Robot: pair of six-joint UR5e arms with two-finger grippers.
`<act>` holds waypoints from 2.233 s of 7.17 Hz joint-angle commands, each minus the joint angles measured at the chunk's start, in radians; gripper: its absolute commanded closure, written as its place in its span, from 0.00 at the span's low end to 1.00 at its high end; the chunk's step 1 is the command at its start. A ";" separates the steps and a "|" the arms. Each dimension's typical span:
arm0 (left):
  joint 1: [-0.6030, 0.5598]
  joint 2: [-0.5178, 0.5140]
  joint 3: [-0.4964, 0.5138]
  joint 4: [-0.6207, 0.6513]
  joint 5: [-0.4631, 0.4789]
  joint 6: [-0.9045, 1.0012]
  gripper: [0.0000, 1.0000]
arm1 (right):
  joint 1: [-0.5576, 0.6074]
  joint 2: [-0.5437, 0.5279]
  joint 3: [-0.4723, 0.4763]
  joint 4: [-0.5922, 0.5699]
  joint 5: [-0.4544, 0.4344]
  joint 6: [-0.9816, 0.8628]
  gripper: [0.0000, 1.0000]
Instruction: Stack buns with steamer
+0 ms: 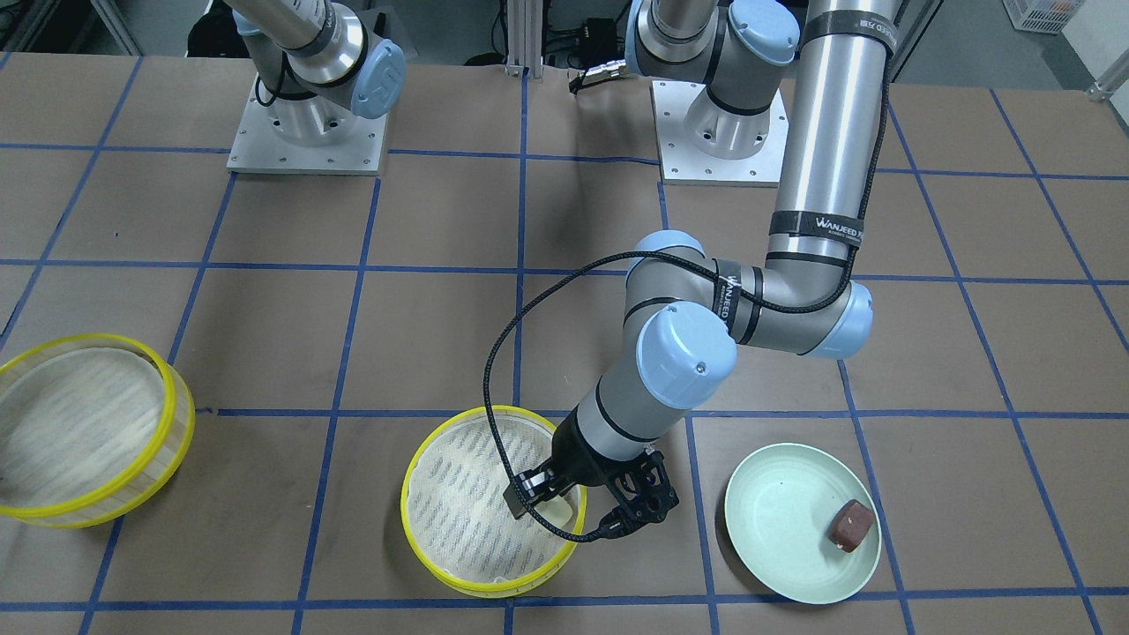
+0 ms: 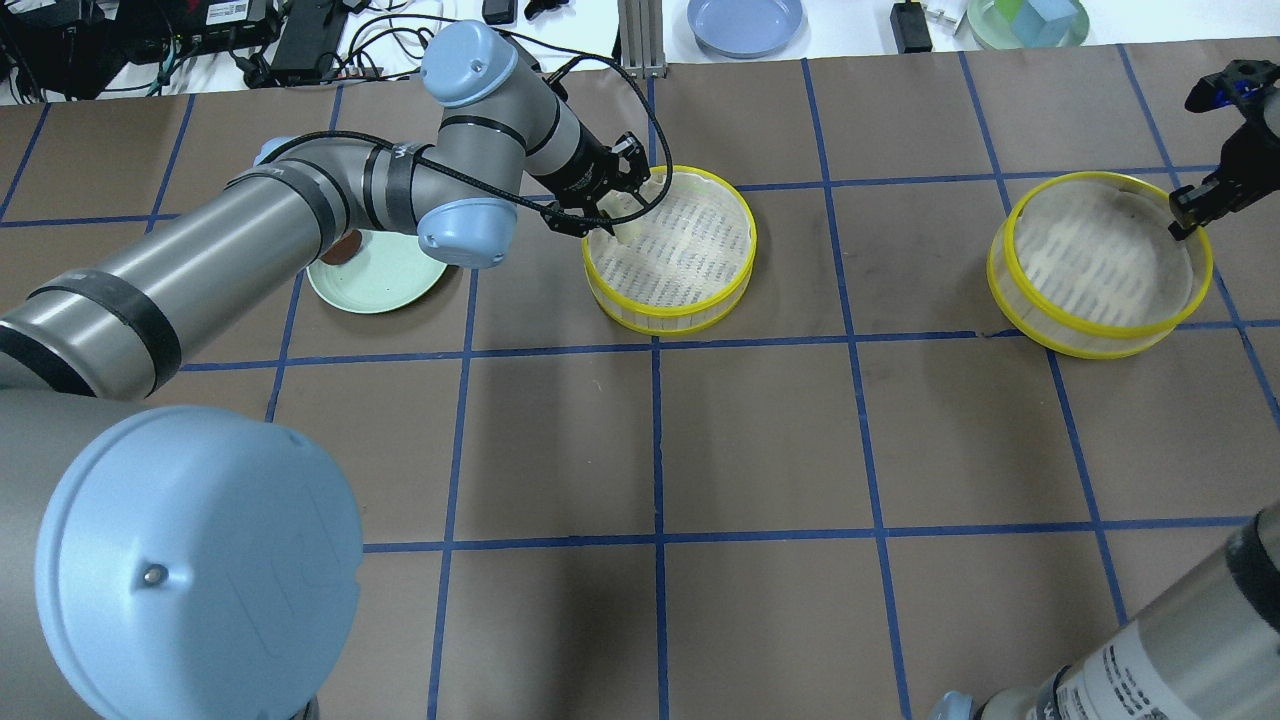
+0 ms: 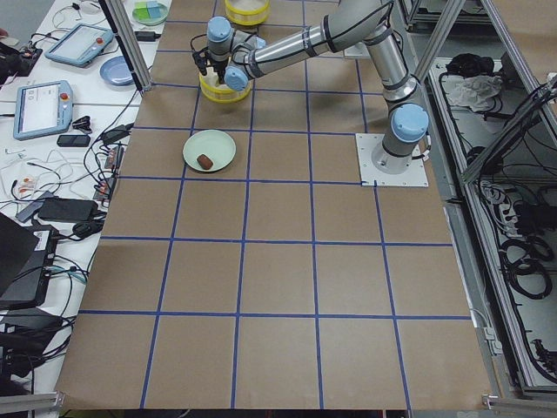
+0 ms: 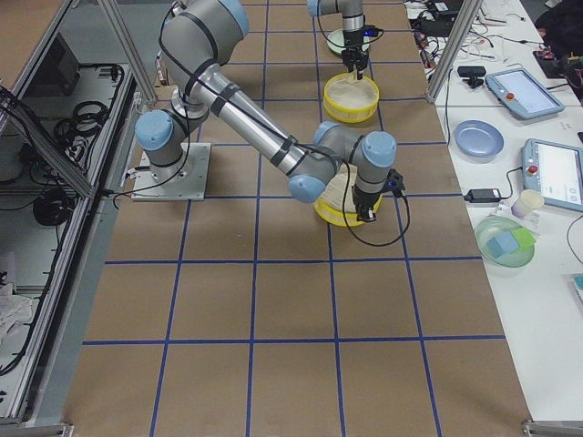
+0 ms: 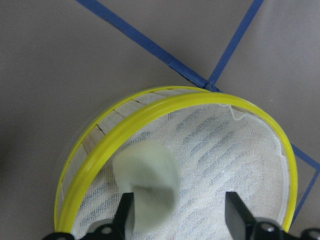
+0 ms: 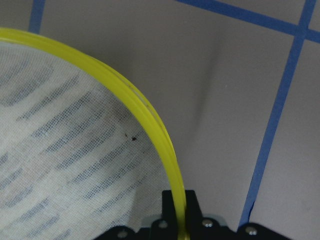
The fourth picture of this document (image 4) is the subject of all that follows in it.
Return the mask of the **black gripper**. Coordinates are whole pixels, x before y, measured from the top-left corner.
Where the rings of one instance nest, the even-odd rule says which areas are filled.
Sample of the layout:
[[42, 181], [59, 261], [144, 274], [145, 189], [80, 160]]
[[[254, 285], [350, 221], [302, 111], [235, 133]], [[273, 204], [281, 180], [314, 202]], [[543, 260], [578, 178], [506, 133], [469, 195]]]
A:
[[368, 214], [368, 221], [376, 221], [376, 213], [374, 206], [378, 203], [382, 194], [380, 192], [369, 193], [360, 188], [353, 189], [353, 204], [359, 220], [366, 220]]
[[344, 64], [349, 64], [347, 66], [347, 71], [352, 73], [355, 70], [354, 64], [356, 64], [356, 79], [363, 79], [363, 71], [365, 65], [368, 63], [369, 54], [366, 49], [363, 48], [364, 45], [365, 31], [359, 30], [343, 30], [343, 42], [344, 49], [342, 51], [342, 59]]

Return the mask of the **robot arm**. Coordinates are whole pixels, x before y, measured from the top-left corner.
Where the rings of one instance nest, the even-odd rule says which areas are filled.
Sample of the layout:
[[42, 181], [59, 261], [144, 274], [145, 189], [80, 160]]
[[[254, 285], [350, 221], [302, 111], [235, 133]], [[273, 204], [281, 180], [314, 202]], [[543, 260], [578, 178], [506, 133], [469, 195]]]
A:
[[291, 195], [303, 203], [323, 193], [342, 163], [353, 165], [357, 218], [373, 221], [373, 206], [384, 192], [400, 197], [404, 191], [402, 177], [392, 168], [394, 137], [384, 131], [361, 135], [323, 122], [312, 147], [301, 145], [220, 71], [248, 32], [249, 20], [238, 1], [192, 1], [168, 11], [159, 47], [178, 94], [166, 108], [141, 115], [135, 125], [151, 170], [176, 173], [186, 155], [183, 142], [214, 115], [285, 174]]
[[347, 71], [355, 80], [363, 78], [368, 66], [368, 51], [363, 48], [364, 38], [377, 36], [377, 28], [367, 25], [363, 11], [363, 2], [357, 0], [308, 0], [310, 16], [320, 19], [325, 15], [340, 14], [343, 21], [343, 41], [337, 46]]

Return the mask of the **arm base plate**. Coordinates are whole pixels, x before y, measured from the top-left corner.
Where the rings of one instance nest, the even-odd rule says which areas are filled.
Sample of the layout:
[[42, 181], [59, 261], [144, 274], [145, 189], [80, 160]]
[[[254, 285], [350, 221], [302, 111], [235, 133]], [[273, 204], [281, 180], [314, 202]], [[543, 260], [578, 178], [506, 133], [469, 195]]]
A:
[[210, 143], [181, 144], [183, 156], [168, 168], [149, 163], [147, 153], [142, 152], [138, 171], [130, 196], [136, 201], [202, 201], [205, 198], [210, 163]]

